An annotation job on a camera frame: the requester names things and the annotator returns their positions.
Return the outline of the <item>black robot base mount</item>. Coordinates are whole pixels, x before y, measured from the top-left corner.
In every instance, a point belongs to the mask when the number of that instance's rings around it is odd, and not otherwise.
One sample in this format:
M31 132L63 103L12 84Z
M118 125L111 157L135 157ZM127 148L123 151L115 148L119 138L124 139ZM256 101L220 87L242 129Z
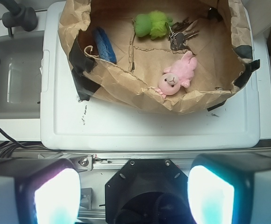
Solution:
M130 159L105 184L108 224L193 224L188 177L170 159Z

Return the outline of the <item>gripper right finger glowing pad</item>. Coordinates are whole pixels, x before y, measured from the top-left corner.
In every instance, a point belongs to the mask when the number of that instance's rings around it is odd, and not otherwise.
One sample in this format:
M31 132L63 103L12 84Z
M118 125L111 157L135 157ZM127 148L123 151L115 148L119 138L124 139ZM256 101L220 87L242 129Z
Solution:
M271 224L271 157L199 154L187 182L198 224Z

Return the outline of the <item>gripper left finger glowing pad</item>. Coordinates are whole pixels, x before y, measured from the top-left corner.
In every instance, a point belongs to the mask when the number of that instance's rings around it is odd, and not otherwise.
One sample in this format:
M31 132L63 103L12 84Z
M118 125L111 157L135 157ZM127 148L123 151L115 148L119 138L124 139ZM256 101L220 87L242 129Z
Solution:
M0 159L0 224L73 224L80 198L69 159Z

